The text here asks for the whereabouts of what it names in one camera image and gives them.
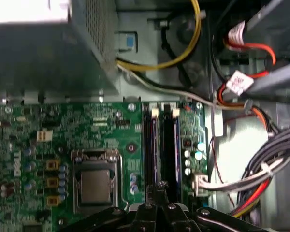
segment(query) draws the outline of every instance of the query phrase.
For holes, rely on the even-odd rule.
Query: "white sticker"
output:
[[[244,91],[246,91],[252,84],[253,78],[243,74],[242,72],[236,70],[232,77],[227,82],[226,86],[232,92],[240,96]]]
[[[245,21],[237,24],[233,27],[228,34],[229,41],[234,44],[244,45],[243,31],[245,27]]]

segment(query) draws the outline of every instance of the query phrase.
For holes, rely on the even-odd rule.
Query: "green circuit board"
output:
[[[207,173],[204,109],[171,105],[180,108],[181,199],[192,210],[207,202],[191,185],[194,173]],[[0,106],[0,232],[55,232],[111,205],[144,202],[143,126],[140,102]]]
[[[186,103],[180,111],[180,138],[182,158],[182,199],[190,210],[206,206],[207,193],[200,193],[197,201],[192,189],[191,174],[207,175],[206,128],[204,107]]]
[[[122,208],[126,207],[126,201],[129,205],[144,202],[142,109],[140,103],[130,109],[128,106],[128,103],[0,106],[0,232],[57,231],[84,218],[82,208],[109,207],[117,193]],[[82,155],[74,157],[73,151]],[[88,163],[106,162],[103,160],[106,151],[116,154],[119,164],[122,158],[122,168],[120,165],[112,171],[92,168],[90,173],[82,172],[80,182],[85,181],[86,175],[105,180],[110,186],[100,183],[93,191],[98,191],[96,196],[110,196],[91,203],[90,195],[84,192],[80,210],[75,212],[77,196],[73,188],[78,185],[73,179],[74,169],[82,167],[79,159],[86,157]],[[113,172],[118,172],[117,187]]]

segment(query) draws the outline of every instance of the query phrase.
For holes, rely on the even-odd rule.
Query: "orange wire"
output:
[[[252,48],[252,49],[261,49],[264,50],[266,52],[268,52],[272,58],[272,64],[275,65],[276,64],[276,55],[275,52],[272,50],[272,48],[270,48],[269,46],[266,46],[264,44],[259,44],[259,43],[246,43],[244,45],[238,45],[238,44],[233,44],[230,43],[230,41],[228,41],[228,43],[225,43],[224,40],[224,44],[228,47],[236,47],[236,48],[243,48],[243,49],[247,49],[247,48]],[[260,77],[264,77],[268,74],[268,71],[264,70],[260,73],[257,74],[252,74],[249,75],[250,77],[256,79],[256,78],[260,78]],[[222,104],[222,105],[226,105],[226,106],[234,106],[234,107],[238,107],[238,106],[242,106],[244,107],[244,104],[242,103],[227,103],[223,100],[223,91],[226,89],[226,85],[223,84],[219,90],[218,90],[218,94],[217,94],[217,99],[218,101]],[[260,110],[258,110],[255,107],[252,107],[252,111],[254,112],[254,114],[262,121],[263,125],[265,126],[265,128],[267,128],[267,124],[266,124],[266,120],[264,118],[264,115],[262,114],[262,112]],[[264,182],[262,182],[258,189],[254,192],[254,194],[247,200],[247,202],[240,208],[237,210],[237,212],[241,211],[242,209],[244,209],[245,207],[249,206],[250,204],[252,204],[261,194],[262,192],[264,192],[264,190],[266,189],[267,185],[269,183],[269,179],[265,180]]]

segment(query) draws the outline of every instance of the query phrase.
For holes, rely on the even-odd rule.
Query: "cable bundle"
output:
[[[238,206],[230,212],[239,217],[255,206],[270,184],[273,175],[290,162],[290,128],[269,139],[252,157],[242,179],[233,183],[200,182],[200,187],[215,191],[238,191]]]

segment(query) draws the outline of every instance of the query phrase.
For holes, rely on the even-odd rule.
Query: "motherboard chip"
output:
[[[81,172],[81,203],[111,203],[111,180],[109,170]]]
[[[24,225],[23,232],[43,232],[43,225]]]
[[[24,108],[23,109],[24,115],[30,115],[31,114],[31,109],[30,108]]]
[[[4,220],[11,220],[12,219],[12,213],[8,212],[4,214]]]

